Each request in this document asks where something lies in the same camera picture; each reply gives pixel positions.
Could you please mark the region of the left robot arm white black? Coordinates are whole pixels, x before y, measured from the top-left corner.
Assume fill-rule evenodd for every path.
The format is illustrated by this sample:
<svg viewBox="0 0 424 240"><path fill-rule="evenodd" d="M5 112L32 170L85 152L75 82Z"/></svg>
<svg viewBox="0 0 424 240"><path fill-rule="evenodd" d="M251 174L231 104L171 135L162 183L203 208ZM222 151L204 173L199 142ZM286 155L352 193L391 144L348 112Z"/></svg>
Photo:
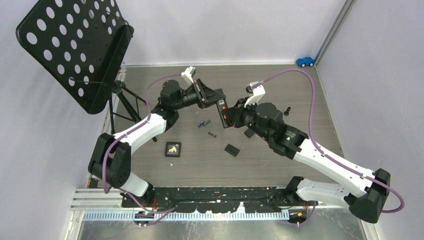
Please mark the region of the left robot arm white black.
<svg viewBox="0 0 424 240"><path fill-rule="evenodd" d="M121 189L134 195L141 207L153 202L151 184L131 171L132 154L154 137L169 130L178 120L180 109L197 105L205 109L226 98L221 88L211 89L200 79L194 80L187 89L176 80L162 84L158 103L149 109L145 119L115 135L101 134L95 144L88 164L88 172L101 179L103 185Z"/></svg>

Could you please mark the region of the black battery cover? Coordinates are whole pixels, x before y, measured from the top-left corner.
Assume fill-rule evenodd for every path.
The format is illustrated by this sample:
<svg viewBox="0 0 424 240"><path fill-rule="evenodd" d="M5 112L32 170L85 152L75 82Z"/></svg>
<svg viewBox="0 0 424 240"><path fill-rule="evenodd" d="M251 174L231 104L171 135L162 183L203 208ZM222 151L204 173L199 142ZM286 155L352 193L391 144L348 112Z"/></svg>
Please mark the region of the black battery cover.
<svg viewBox="0 0 424 240"><path fill-rule="evenodd" d="M227 152L227 153L229 153L230 155L232 155L233 157L236 157L239 153L240 153L240 150L237 148L237 147L235 147L235 146L233 146L233 145L231 145L231 144L228 144L225 148L224 148L224 151L225 152Z"/></svg>

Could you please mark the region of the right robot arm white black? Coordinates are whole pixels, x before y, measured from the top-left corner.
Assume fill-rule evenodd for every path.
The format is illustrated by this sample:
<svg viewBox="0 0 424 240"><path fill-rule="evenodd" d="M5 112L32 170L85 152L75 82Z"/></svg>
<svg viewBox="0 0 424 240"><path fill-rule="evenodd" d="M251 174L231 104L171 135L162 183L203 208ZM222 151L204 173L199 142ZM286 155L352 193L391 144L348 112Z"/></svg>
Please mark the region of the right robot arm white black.
<svg viewBox="0 0 424 240"><path fill-rule="evenodd" d="M241 98L233 107L220 107L230 127L248 127L274 153L308 165L336 183L324 183L295 176L287 185L285 198L291 205L318 201L348 209L357 218L378 222L389 191L391 175L384 169L356 165L314 142L312 137L284 122L283 113L270 102L245 105Z"/></svg>

